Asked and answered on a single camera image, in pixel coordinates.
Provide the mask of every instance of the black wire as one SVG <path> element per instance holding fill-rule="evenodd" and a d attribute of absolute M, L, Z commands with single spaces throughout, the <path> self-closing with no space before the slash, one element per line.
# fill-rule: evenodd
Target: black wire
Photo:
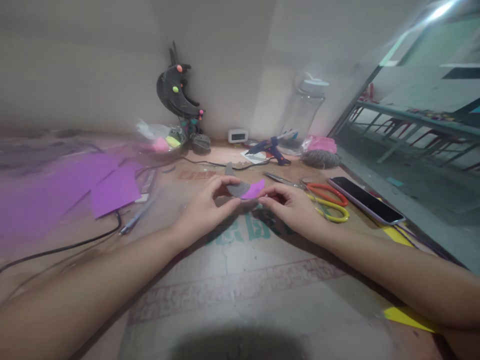
<path fill-rule="evenodd" d="M 438 255 L 440 258 L 444 259 L 444 260 L 448 260 L 450 261 L 442 252 L 438 251 L 437 249 L 433 248 L 432 246 L 430 246 L 428 243 L 426 243 L 425 241 L 423 241 L 421 238 L 419 238 L 418 236 L 416 236 L 413 232 L 409 231 L 408 229 L 406 229 L 405 227 L 403 226 L 400 226 L 400 225 L 395 225 L 395 227 L 398 227 L 400 229 L 402 229 L 404 232 L 406 232 L 407 234 L 409 234 L 412 238 L 418 240 L 419 243 L 423 244 L 424 246 L 426 246 L 427 248 L 429 248 L 430 250 L 432 250 L 436 255 Z"/>
<path fill-rule="evenodd" d="M 99 152 L 104 152 L 102 149 L 100 149 L 99 147 L 91 144 L 91 143 L 88 143 L 88 145 L 92 146 L 93 148 L 95 148 L 96 150 L 98 150 Z M 219 167 L 226 167 L 227 165 L 226 164 L 219 164 L 219 163 L 215 163 L 215 162 L 211 162 L 211 161 L 205 161 L 205 160 L 202 160 L 202 161 L 192 161 L 192 160 L 189 160 L 187 159 L 186 157 L 184 156 L 180 156 L 180 157 L 177 157 L 175 159 L 173 159 L 172 161 L 169 161 L 167 163 L 164 163 L 164 164 L 161 164 L 161 165 L 154 165 L 154 166 L 149 166 L 149 167 L 144 167 L 143 169 L 139 170 L 139 172 L 136 174 L 135 177 L 138 177 L 140 176 L 140 174 L 142 174 L 143 172 L 149 170 L 149 169 L 155 169 L 155 168 L 161 168 L 161 167 L 164 167 L 164 166 L 167 166 L 167 165 L 170 165 L 174 162 L 176 162 L 177 160 L 180 160 L 180 159 L 184 159 L 184 160 L 187 160 L 188 162 L 192 163 L 192 164 L 210 164 L 210 165 L 213 165 L 213 166 L 219 166 Z M 233 170 L 236 170 L 236 171 L 241 171 L 241 170 L 246 170 L 248 168 L 251 168 L 251 167 L 254 167 L 254 166 L 260 166 L 260 165 L 266 165 L 270 162 L 272 158 L 269 158 L 267 161 L 264 161 L 264 162 L 260 162 L 260 163 L 257 163 L 257 164 L 251 164 L 251 165 L 248 165 L 248 166 L 245 166 L 245 167 L 233 167 L 232 169 Z M 108 235 L 110 234 L 113 234 L 114 232 L 118 231 L 121 227 L 122 227 L 122 218 L 118 212 L 118 210 L 115 211 L 115 214 L 116 214 L 116 218 L 118 220 L 118 225 L 116 228 L 114 228 L 113 230 L 110 230 L 109 232 L 106 232 L 102 235 L 99 235 L 99 236 L 96 236 L 96 237 L 93 237 L 91 239 L 88 239 L 88 240 L 85 240 L 85 241 L 81 241 L 81 242 L 77 242 L 75 244 L 72 244 L 72 245 L 68 245 L 68 246 L 64 246 L 64 247 L 59 247 L 59 248 L 56 248 L 56 249 L 52 249 L 52 250 L 48 250 L 48 251 L 44 251 L 44 252 L 39 252 L 39 253 L 36 253 L 36 254 L 33 254 L 33 255 L 30 255 L 30 256 L 27 256 L 27 257 L 23 257 L 21 259 L 18 259 L 18 260 L 15 260 L 15 261 L 12 261 L 12 262 L 9 262 L 8 264 L 0 267 L 0 274 L 5 271 L 6 269 L 14 266 L 14 265 L 17 265 L 17 264 L 20 264 L 20 263 L 24 263 L 28 260 L 32 260 L 32 259 L 36 259 L 36 258 L 40 258 L 40 257 L 43 257 L 43 256 L 46 256 L 46 255 L 50 255 L 50 254 L 55 254 L 55 253 L 59 253 L 59 252 L 62 252 L 62 251 L 65 251 L 65 250 L 70 250 L 70 249 L 73 249 L 73 248 L 77 248 L 79 246 L 82 246 L 82 245 L 85 245 L 85 244 L 88 244 L 88 243 L 91 243 L 91 242 L 94 242 L 96 240 L 99 240 L 101 238 L 104 238 L 104 237 L 107 237 Z"/>
<path fill-rule="evenodd" d="M 396 225 L 394 225 L 393 228 L 397 231 L 397 233 L 399 233 L 400 235 L 402 235 L 414 248 L 416 248 L 416 249 L 419 248 L 417 245 L 415 245 L 415 244 L 412 242 L 412 240 L 410 240 L 410 239 L 408 238 L 408 236 L 406 236 L 403 232 L 401 232 Z"/>
<path fill-rule="evenodd" d="M 225 168 L 227 165 L 226 164 L 219 164 L 219 163 L 216 163 L 216 162 L 211 162 L 211 161 L 206 161 L 206 160 L 201 160 L 201 161 L 192 161 L 190 159 L 187 159 L 186 157 L 184 156 L 179 156 L 177 158 L 174 158 L 172 161 L 168 161 L 164 164 L 161 164 L 161 165 L 154 165 L 154 166 L 148 166 L 148 167 L 144 167 L 143 169 L 139 170 L 138 173 L 136 174 L 135 177 L 139 177 L 140 174 L 143 174 L 144 172 L 146 172 L 147 170 L 150 170 L 150 169 L 156 169 L 156 168 L 161 168 L 161 167 L 164 167 L 164 166 L 167 166 L 167 165 L 170 165 L 180 159 L 184 159 L 184 160 L 187 160 L 188 162 L 192 163 L 192 164 L 210 164 L 210 165 L 213 165 L 213 166 L 219 166 L 219 167 L 223 167 Z M 242 171 L 242 170 L 246 170 L 246 169 L 249 169 L 249 168 L 252 168 L 252 167 L 255 167 L 255 166 L 260 166 L 260 165 L 267 165 L 270 160 L 272 160 L 273 158 L 269 158 L 267 161 L 264 161 L 264 162 L 259 162 L 257 164 L 250 164 L 248 166 L 245 166 L 245 167 L 232 167 L 233 170 L 236 170 L 236 171 Z"/>
<path fill-rule="evenodd" d="M 28 260 L 40 258 L 40 257 L 43 257 L 43 256 L 45 256 L 45 255 L 50 255 L 50 254 L 54 254 L 54 253 L 59 253 L 59 252 L 65 251 L 65 250 L 73 249 L 73 248 L 77 248 L 77 247 L 79 247 L 79 246 L 82 246 L 82 245 L 85 245 L 85 244 L 94 242 L 94 241 L 99 240 L 99 239 L 101 239 L 101 238 L 107 237 L 107 236 L 110 235 L 110 234 L 113 234 L 114 232 L 118 231 L 118 230 L 122 227 L 122 217 L 120 216 L 118 210 L 115 211 L 115 215 L 116 215 L 116 219 L 118 220 L 118 225 L 117 225 L 116 228 L 114 228 L 113 230 L 110 230 L 110 231 L 108 231 L 108 232 L 106 232 L 106 233 L 104 233 L 104 234 L 102 234 L 102 235 L 99 235 L 99 236 L 96 236 L 96 237 L 92 237 L 91 239 L 74 243 L 74 244 L 72 244 L 72 245 L 68 245 L 68 246 L 64 246 L 64 247 L 59 247 L 59 248 L 52 249 L 52 250 L 48 250 L 48 251 L 44 251 L 44 252 L 39 252 L 39 253 L 30 255 L 30 256 L 23 257 L 23 258 L 21 258 L 21 259 L 18 259 L 18 260 L 9 262 L 8 264 L 0 267 L 0 274 L 1 274 L 3 271 L 5 271 L 6 269 L 8 269 L 8 268 L 10 268 L 10 267 L 12 267 L 12 266 L 14 266 L 14 265 L 17 265 L 17 264 L 26 262 L 26 261 L 28 261 Z"/>

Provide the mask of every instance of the smartphone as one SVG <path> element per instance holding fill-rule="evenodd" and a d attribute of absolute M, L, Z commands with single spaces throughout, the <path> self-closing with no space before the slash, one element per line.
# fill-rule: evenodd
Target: smartphone
<path fill-rule="evenodd" d="M 331 177 L 327 182 L 345 195 L 352 203 L 370 215 L 378 222 L 385 225 L 394 225 L 405 220 L 405 217 L 386 203 L 380 201 L 360 186 L 354 184 L 346 177 Z"/>

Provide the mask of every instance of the blue pen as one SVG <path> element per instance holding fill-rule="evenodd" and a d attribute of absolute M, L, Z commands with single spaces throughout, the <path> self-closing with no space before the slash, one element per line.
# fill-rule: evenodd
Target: blue pen
<path fill-rule="evenodd" d="M 118 233 L 119 235 L 125 235 L 132 230 L 134 225 L 137 223 L 137 221 L 140 219 L 140 217 L 152 206 L 152 204 L 155 202 L 156 199 L 152 199 L 148 204 L 145 204 L 142 209 L 140 209 L 134 217 L 130 219 L 129 222 L 126 223 L 124 227 L 121 228 L 120 232 Z"/>

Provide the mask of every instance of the cardboard mat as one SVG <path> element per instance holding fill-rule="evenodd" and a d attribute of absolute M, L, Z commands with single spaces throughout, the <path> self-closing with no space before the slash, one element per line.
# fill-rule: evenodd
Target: cardboard mat
<path fill-rule="evenodd" d="M 348 177 L 340 168 L 320 171 L 297 162 L 235 174 L 255 183 L 262 171 L 294 182 Z M 223 173 L 179 161 L 156 184 L 158 200 L 128 240 L 173 223 L 205 181 Z M 347 209 L 349 221 L 338 226 L 390 241 L 356 207 Z M 392 304 L 379 301 L 364 280 L 271 212 L 246 203 L 180 254 L 135 302 L 119 358 L 413 359 L 383 315 Z"/>

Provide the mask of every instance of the orange-handled scissors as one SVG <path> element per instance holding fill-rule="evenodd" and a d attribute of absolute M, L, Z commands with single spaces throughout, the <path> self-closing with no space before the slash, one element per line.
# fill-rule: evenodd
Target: orange-handled scissors
<path fill-rule="evenodd" d="M 340 191 L 338 191 L 337 189 L 335 189 L 335 188 L 333 188 L 329 185 L 319 184 L 319 183 L 311 183 L 311 182 L 310 183 L 304 182 L 304 184 L 312 193 L 314 193 L 315 195 L 317 195 L 321 198 L 324 198 L 329 203 L 337 204 L 337 205 L 339 205 L 343 208 L 346 207 L 349 204 L 349 201 L 347 200 L 347 198 Z M 331 198 L 330 196 L 324 194 L 323 192 L 321 192 L 320 190 L 317 190 L 317 189 L 323 189 L 323 190 L 326 190 L 326 191 L 334 194 L 337 198 L 340 199 L 340 201 L 335 200 L 334 198 Z"/>
<path fill-rule="evenodd" d="M 297 183 L 291 182 L 287 179 L 284 179 L 283 177 L 280 177 L 278 175 L 275 175 L 275 174 L 273 174 L 271 172 L 267 172 L 267 171 L 264 171 L 263 174 L 268 176 L 270 179 L 275 180 L 276 182 L 286 184 L 286 185 L 290 185 L 290 186 L 302 189 L 304 191 L 307 190 L 308 192 L 311 192 L 312 194 L 309 194 L 308 192 L 306 193 L 306 195 L 310 198 L 310 200 L 315 201 L 316 203 L 320 204 L 320 207 L 322 207 L 322 205 L 325 205 L 329 208 L 338 210 L 342 214 L 342 217 L 334 217 L 334 216 L 331 216 L 328 213 L 326 213 L 326 211 L 323 208 L 322 208 L 322 210 L 320 210 L 317 207 L 316 208 L 317 211 L 322 216 L 324 216 L 327 220 L 332 221 L 334 223 L 345 223 L 349 219 L 350 214 L 347 211 L 347 209 L 345 209 L 345 206 L 347 206 L 349 202 L 343 196 L 343 194 L 338 192 L 333 187 L 328 186 L 328 185 L 324 185 L 324 184 L 319 184 L 319 183 L 307 183 L 303 180 L 300 181 L 300 184 L 297 184 Z M 324 193 L 322 193 L 318 189 L 323 189 L 323 190 L 331 192 L 332 194 L 337 195 L 338 198 L 340 199 L 340 201 L 332 199 L 330 196 L 325 195 Z M 321 198 L 318 198 L 318 197 L 315 197 L 314 194 L 319 196 L 319 197 L 324 198 L 325 200 L 323 200 Z"/>

